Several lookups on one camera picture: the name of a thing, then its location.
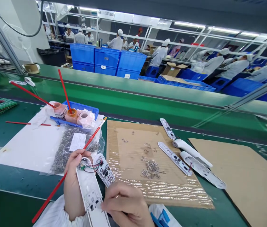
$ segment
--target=fluorescent light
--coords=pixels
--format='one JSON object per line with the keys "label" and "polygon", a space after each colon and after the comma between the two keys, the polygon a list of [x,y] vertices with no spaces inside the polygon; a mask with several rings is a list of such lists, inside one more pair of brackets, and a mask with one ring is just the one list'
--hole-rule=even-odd
{"label": "fluorescent light", "polygon": [[97,9],[93,9],[93,8],[86,8],[86,7],[80,7],[81,10],[85,10],[85,11],[93,11],[93,12],[97,12]]}
{"label": "fluorescent light", "polygon": [[251,32],[242,32],[240,35],[252,36],[252,37],[258,37],[259,36],[259,34],[257,34],[257,33],[251,33]]}
{"label": "fluorescent light", "polygon": [[240,31],[237,30],[230,30],[230,29],[225,29],[225,28],[216,28],[216,27],[209,27],[208,29],[212,29],[214,31],[218,31],[218,32],[226,32],[226,33],[231,33],[231,34],[238,34],[240,33]]}
{"label": "fluorescent light", "polygon": [[205,28],[204,25],[198,25],[198,24],[192,24],[192,23],[185,23],[185,22],[175,22],[174,24],[181,25],[181,26],[187,26],[187,27],[201,27],[201,28]]}

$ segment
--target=white fan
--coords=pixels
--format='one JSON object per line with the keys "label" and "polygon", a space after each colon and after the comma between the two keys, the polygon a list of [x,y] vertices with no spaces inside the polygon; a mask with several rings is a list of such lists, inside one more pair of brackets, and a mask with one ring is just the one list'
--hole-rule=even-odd
{"label": "white fan", "polygon": [[[14,29],[16,29],[17,31],[19,31],[22,34],[27,34],[22,28],[20,28],[16,25],[10,24],[10,26],[12,26]],[[28,37],[22,36],[22,35],[18,34],[17,32],[13,31],[7,25],[4,25],[3,32],[5,34],[5,37],[8,39],[9,43],[18,49],[24,50],[26,52],[29,60],[30,60],[30,63],[33,64],[34,62],[33,62],[32,58],[28,52],[28,49],[31,48],[30,39]]]}

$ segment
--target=hand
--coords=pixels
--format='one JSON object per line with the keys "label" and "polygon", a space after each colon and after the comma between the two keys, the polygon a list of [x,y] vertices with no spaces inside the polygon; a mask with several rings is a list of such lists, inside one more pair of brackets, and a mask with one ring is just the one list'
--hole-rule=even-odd
{"label": "hand", "polygon": [[101,207],[120,227],[155,226],[141,190],[123,182],[114,182],[109,186]]}
{"label": "hand", "polygon": [[80,164],[82,157],[88,157],[92,162],[90,155],[91,152],[78,149],[71,153],[65,166],[64,174],[67,172],[67,175],[65,177],[63,188],[65,201],[64,209],[68,213],[70,221],[75,220],[76,217],[85,215],[85,208],[77,179],[76,168]]}

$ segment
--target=stool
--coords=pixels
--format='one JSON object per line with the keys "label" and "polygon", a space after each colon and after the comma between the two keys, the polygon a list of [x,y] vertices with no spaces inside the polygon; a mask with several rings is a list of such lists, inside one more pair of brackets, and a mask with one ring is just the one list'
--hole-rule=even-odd
{"label": "stool", "polygon": [[146,70],[145,76],[156,78],[158,72],[159,72],[159,67],[149,66],[148,69]]}
{"label": "stool", "polygon": [[222,90],[230,81],[231,81],[230,79],[220,77],[215,82],[210,84],[210,86],[216,88],[215,91],[218,92],[218,91]]}

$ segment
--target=white paper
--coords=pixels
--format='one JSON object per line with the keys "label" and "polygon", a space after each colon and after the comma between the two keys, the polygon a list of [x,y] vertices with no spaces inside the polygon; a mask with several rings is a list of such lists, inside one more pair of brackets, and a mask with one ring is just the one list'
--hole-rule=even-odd
{"label": "white paper", "polygon": [[74,133],[73,139],[71,140],[70,152],[77,149],[83,149],[85,145],[86,135],[83,133]]}

